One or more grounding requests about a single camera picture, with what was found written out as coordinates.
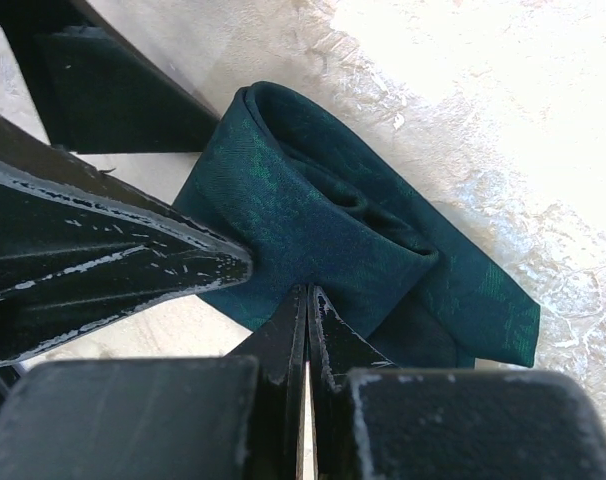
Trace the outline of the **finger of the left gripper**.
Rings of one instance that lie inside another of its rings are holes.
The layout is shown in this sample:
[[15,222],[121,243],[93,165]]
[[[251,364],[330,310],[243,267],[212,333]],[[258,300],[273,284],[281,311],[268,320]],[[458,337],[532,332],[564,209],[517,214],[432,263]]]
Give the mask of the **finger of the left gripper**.
[[200,152],[217,126],[87,1],[0,1],[0,27],[55,147]]
[[0,115],[0,367],[251,273],[238,243]]

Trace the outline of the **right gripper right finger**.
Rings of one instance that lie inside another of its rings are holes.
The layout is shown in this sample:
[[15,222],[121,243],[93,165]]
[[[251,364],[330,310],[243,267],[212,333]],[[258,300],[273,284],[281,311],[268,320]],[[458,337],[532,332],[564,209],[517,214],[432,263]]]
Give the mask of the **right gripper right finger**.
[[348,479],[351,469],[358,465],[348,373],[355,368],[386,369],[395,364],[341,319],[321,287],[311,285],[308,294],[316,476]]

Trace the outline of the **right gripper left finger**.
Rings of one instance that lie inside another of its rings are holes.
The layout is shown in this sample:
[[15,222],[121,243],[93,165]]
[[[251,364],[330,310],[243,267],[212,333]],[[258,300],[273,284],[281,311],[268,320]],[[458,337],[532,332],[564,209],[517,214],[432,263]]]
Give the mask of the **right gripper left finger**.
[[300,479],[303,473],[307,301],[294,286],[271,318],[232,350],[260,371],[248,434],[247,479]]

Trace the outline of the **dark green tie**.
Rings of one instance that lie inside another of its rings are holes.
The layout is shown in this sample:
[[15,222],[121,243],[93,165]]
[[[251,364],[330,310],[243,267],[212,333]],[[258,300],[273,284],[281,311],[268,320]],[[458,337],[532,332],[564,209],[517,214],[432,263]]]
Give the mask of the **dark green tie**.
[[295,285],[402,367],[530,367],[539,305],[336,117],[278,84],[240,89],[175,199],[253,255],[204,300],[255,330]]

